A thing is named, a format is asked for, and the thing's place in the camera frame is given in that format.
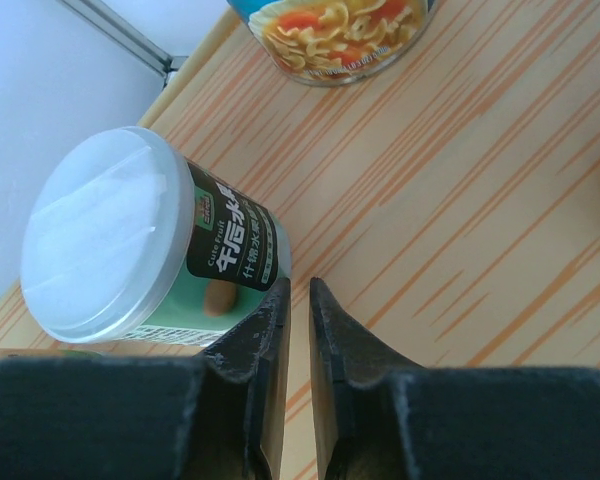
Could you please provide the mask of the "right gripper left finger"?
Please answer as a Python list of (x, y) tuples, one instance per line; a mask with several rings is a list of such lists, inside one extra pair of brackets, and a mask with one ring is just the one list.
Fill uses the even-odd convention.
[(0, 479), (276, 479), (290, 283), (193, 356), (0, 359)]

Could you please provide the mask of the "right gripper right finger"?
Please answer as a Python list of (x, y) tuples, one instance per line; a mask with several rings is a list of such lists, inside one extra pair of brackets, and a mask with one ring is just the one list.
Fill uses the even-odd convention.
[(322, 479), (600, 479), (600, 370), (426, 368), (310, 282)]

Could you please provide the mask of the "green can white lid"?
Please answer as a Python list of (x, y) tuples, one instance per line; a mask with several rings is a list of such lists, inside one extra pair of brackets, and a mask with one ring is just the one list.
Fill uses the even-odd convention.
[(20, 286), (60, 342), (205, 347), (291, 271), (288, 235), (266, 207), (133, 126), (86, 139), (48, 178)]

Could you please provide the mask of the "blue soup can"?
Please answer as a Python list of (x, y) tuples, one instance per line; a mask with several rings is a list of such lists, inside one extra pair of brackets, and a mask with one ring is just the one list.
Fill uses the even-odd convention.
[(435, 0), (229, 0), (276, 66), (309, 86), (351, 84), (391, 65), (430, 24)]

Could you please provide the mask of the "yellow can white lid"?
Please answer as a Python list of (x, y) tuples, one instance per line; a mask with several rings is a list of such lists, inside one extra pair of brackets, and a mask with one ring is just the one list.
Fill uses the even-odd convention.
[(25, 358), (51, 358), (51, 357), (71, 357), (71, 358), (92, 358), (101, 357), (99, 352), (66, 350), (66, 349), (0, 349), (0, 361), (15, 357)]

